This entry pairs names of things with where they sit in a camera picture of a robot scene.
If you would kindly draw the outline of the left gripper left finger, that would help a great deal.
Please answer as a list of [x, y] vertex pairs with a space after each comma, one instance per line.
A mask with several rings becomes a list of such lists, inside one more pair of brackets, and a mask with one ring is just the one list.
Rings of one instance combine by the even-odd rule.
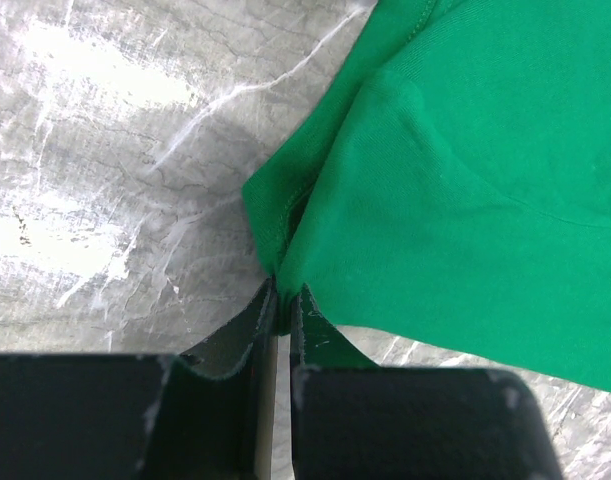
[[277, 298], [179, 354], [0, 353], [0, 479], [267, 479]]

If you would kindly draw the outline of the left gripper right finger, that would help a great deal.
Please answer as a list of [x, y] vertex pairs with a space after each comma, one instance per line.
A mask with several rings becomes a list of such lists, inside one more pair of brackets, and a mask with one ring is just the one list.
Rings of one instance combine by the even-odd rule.
[[291, 306], [292, 465], [299, 479], [558, 479], [540, 407], [496, 368], [383, 367], [320, 312]]

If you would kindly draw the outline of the green t shirt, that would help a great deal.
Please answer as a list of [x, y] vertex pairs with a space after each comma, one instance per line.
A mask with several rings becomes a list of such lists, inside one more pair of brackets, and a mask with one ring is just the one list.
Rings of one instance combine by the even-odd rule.
[[242, 190], [284, 304], [611, 392], [611, 1], [380, 1]]

